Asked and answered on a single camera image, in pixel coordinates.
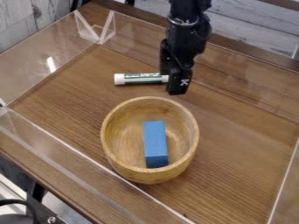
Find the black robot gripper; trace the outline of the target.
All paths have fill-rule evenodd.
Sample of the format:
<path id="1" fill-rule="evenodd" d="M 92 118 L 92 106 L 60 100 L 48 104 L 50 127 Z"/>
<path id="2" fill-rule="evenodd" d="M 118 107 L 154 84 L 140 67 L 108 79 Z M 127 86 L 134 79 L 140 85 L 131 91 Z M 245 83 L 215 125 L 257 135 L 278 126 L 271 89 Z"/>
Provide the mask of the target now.
<path id="1" fill-rule="evenodd" d="M 160 44 L 160 73 L 168 74 L 166 90 L 170 95 L 186 94 L 192 80 L 194 58 L 204 52 L 210 35 L 207 16 L 199 17 L 195 25 L 170 23 Z"/>

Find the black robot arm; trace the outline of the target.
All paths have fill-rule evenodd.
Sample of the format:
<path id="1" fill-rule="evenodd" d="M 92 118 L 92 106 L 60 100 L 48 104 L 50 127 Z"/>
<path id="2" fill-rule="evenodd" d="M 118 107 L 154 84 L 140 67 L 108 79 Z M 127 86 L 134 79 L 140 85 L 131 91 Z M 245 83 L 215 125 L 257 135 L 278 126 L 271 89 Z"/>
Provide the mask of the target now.
<path id="1" fill-rule="evenodd" d="M 211 35 L 204 11 L 211 0 L 170 0 L 166 38 L 160 44 L 160 73 L 168 76 L 167 92 L 183 95 L 192 80 L 194 59 L 203 54 Z"/>

